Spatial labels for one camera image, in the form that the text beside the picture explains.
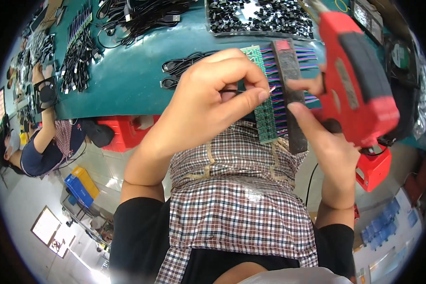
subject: green circuit board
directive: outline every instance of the green circuit board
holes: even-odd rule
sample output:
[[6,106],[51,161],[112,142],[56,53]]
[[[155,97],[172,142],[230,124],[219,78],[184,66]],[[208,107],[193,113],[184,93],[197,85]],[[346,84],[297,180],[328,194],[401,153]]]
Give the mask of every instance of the green circuit board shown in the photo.
[[[244,54],[257,66],[259,66],[265,74],[265,66],[263,65],[262,53],[260,46],[250,46],[240,49]],[[254,110],[256,116],[257,131],[261,144],[270,143],[278,139],[275,129],[273,108],[271,99],[266,99],[261,105]]]

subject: black shirt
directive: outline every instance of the black shirt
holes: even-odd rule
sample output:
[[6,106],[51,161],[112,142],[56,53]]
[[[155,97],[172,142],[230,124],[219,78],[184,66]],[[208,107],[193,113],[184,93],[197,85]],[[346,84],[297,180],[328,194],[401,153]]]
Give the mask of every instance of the black shirt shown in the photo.
[[[169,203],[139,197],[122,203],[114,215],[114,240],[110,252],[111,283],[154,283],[169,249]],[[343,224],[314,227],[319,266],[337,275],[355,275],[353,230]],[[267,270],[299,267],[298,260],[272,255],[193,249],[182,284],[213,283],[243,262]]]

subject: red stool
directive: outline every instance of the red stool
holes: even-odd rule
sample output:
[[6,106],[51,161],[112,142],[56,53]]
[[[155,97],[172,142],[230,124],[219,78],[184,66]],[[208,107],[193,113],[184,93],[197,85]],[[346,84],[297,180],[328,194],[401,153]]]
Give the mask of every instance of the red stool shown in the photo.
[[[160,115],[153,116],[153,124],[155,124]],[[97,118],[98,124],[105,124],[112,128],[115,136],[109,145],[102,147],[104,150],[114,152],[126,152],[140,144],[144,136],[151,129],[141,129],[138,116],[134,115],[113,115],[102,116]]]
[[384,151],[383,153],[376,156],[361,154],[357,164],[357,168],[363,172],[364,178],[355,173],[355,179],[368,192],[378,186],[390,171],[391,152],[389,149],[385,150],[382,145],[379,147]]

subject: blue box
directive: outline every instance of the blue box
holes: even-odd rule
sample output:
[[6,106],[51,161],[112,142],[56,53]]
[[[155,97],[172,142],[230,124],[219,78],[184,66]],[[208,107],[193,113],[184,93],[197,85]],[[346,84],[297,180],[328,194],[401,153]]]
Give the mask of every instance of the blue box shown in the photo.
[[92,205],[93,198],[85,189],[84,185],[82,185],[82,182],[80,182],[80,179],[77,176],[70,174],[65,179],[65,184],[68,186],[69,190],[71,190],[73,196],[75,196],[85,207],[88,208]]

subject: red tool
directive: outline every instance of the red tool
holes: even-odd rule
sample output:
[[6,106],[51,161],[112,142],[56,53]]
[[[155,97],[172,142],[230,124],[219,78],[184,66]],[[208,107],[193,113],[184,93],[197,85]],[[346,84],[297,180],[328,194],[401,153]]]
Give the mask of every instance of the red tool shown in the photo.
[[347,14],[330,11],[319,0],[298,0],[319,25],[327,69],[319,121],[336,120],[347,141],[369,148],[399,121],[390,84],[375,51]]

